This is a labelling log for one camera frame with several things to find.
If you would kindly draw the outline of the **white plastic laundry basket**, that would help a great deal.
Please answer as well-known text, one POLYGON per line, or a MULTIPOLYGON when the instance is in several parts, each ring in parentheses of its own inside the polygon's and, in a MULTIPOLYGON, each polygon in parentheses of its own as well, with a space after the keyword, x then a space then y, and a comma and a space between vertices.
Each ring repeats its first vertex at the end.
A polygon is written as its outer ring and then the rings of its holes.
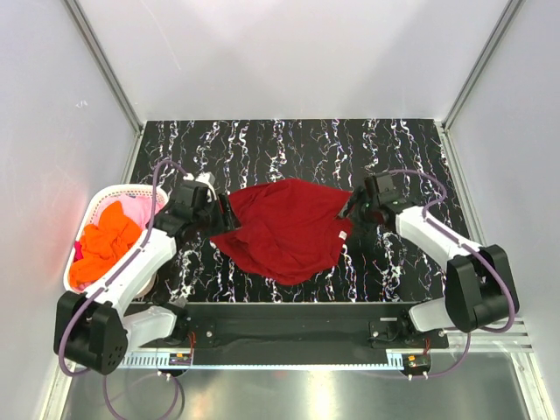
POLYGON ((112 185, 89 202, 66 263, 63 285, 83 292, 105 276, 140 239, 151 213, 168 201, 161 188, 149 185, 112 185))

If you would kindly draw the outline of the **aluminium frame post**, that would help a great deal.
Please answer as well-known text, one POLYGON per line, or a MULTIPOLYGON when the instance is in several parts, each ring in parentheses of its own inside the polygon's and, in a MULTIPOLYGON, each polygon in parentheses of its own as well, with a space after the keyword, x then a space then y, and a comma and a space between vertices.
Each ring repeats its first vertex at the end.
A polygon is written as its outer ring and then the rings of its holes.
POLYGON ((109 90, 114 96, 120 110, 122 111, 129 126, 133 129, 134 133, 138 136, 144 124, 141 122, 134 110, 132 103, 126 95, 122 84, 118 80, 115 70, 109 62, 107 54, 104 52, 102 44, 95 34, 94 27, 89 22, 89 19, 83 10, 81 3, 76 0, 62 0, 61 1, 76 26, 83 42, 85 43, 89 53, 91 54, 95 64, 101 72, 103 79, 108 85, 109 90))
POLYGON ((472 69, 467 75, 465 82, 450 110, 445 118, 441 121, 442 129, 447 132, 451 129, 452 125, 457 120, 459 113, 465 106, 471 93, 475 89, 480 77, 483 75, 487 66, 489 65, 494 54, 497 52, 502 40, 507 35, 509 27, 515 21, 516 16, 520 12, 522 6, 525 4, 524 0, 508 0, 503 11, 501 12, 498 20, 496 21, 490 35, 486 39, 477 59, 475 60, 472 69))

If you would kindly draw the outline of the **right aluminium frame post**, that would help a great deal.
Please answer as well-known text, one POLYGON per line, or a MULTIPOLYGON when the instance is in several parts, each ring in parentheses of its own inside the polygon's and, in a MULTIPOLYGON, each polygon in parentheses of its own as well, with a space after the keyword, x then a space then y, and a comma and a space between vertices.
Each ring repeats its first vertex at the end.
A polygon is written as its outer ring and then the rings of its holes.
POLYGON ((451 129, 452 125, 457 120, 459 113, 465 106, 471 93, 475 89, 480 77, 483 75, 487 66, 489 65, 494 54, 497 52, 502 40, 507 35, 509 27, 515 21, 516 16, 520 12, 522 6, 525 4, 524 0, 508 0, 503 11, 501 12, 498 20, 496 21, 490 35, 486 39, 477 59, 475 60, 472 69, 467 75, 465 82, 450 110, 445 118, 441 121, 442 129, 447 132, 451 129))

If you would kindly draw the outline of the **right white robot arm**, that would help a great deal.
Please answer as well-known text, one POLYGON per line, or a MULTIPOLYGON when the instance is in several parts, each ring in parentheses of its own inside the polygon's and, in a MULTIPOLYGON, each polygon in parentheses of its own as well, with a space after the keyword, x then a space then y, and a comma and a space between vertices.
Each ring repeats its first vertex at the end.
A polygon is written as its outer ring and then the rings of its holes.
POLYGON ((507 332, 520 304, 506 250, 483 246, 447 227, 431 215, 434 201, 420 206, 405 198, 394 175, 386 171, 365 178, 337 217, 386 228, 420 248, 445 274, 444 297, 412 305, 397 317, 388 337, 371 340, 416 347, 431 333, 507 332))

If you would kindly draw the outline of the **orange t-shirt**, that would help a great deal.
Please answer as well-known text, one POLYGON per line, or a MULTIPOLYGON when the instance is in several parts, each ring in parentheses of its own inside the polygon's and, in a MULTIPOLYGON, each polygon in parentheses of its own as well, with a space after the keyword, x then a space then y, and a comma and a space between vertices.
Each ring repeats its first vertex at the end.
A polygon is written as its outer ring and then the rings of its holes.
POLYGON ((143 232, 123 214, 119 197, 105 199, 94 220, 83 229, 79 242, 84 258, 72 262, 68 274, 69 285, 75 291, 83 291, 103 277, 143 232))

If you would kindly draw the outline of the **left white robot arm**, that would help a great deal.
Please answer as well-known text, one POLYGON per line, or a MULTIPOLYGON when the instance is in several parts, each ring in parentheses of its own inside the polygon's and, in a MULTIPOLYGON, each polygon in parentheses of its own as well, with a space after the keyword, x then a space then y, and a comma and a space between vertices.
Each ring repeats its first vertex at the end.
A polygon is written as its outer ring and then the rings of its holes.
POLYGON ((109 375, 125 355, 155 340, 172 347, 188 338, 187 312, 174 304, 127 312, 157 271, 197 236, 216 236, 240 226, 228 196, 214 190, 214 176, 182 180, 136 244, 106 276, 81 293, 65 292, 57 303, 53 351, 67 361, 109 375))

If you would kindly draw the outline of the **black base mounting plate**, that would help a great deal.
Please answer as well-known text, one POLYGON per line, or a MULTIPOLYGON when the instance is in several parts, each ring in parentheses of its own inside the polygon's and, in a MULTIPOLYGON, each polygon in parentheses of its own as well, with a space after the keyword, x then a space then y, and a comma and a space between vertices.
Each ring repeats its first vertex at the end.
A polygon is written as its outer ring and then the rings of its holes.
POLYGON ((373 348, 447 349, 442 326, 418 332, 407 303, 186 303, 198 347, 342 341, 373 348))

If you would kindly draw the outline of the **magenta garment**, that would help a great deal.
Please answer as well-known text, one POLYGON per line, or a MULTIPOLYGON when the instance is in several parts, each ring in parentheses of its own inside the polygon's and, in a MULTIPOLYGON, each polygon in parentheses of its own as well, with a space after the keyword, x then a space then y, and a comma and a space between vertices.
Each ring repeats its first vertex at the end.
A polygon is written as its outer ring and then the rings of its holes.
POLYGON ((79 260, 83 259, 83 253, 82 253, 82 246, 81 243, 79 241, 76 241, 73 245, 73 262, 78 262, 79 260))

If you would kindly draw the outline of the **red t-shirt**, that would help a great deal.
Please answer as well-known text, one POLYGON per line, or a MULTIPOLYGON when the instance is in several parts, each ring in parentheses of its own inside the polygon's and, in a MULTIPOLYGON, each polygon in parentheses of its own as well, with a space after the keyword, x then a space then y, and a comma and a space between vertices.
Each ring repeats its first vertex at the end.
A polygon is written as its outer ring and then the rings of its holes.
POLYGON ((241 270, 286 286, 336 266, 353 223, 338 214, 349 191, 289 178, 229 195, 241 226, 213 236, 241 270))

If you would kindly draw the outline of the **pink t-shirt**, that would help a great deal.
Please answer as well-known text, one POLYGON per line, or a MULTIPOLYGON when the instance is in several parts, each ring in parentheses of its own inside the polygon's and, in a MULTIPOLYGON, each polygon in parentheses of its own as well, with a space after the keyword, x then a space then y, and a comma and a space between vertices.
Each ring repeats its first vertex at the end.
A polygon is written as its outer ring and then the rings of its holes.
POLYGON ((123 214, 145 230, 151 219, 152 197, 123 194, 118 201, 122 205, 123 214))

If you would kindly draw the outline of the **left aluminium frame post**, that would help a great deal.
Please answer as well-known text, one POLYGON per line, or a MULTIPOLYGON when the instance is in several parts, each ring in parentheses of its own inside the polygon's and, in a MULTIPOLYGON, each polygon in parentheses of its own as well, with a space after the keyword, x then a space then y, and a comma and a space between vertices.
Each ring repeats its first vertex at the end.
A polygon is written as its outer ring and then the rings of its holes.
POLYGON ((102 44, 95 34, 94 27, 89 22, 89 19, 83 10, 81 3, 76 0, 62 0, 61 1, 76 26, 83 42, 85 43, 89 53, 91 54, 95 64, 101 72, 103 79, 108 85, 109 90, 114 96, 120 110, 122 111, 129 126, 133 129, 134 133, 138 136, 144 124, 141 122, 134 110, 132 103, 126 95, 122 84, 118 80, 115 70, 109 62, 107 54, 104 52, 102 44))

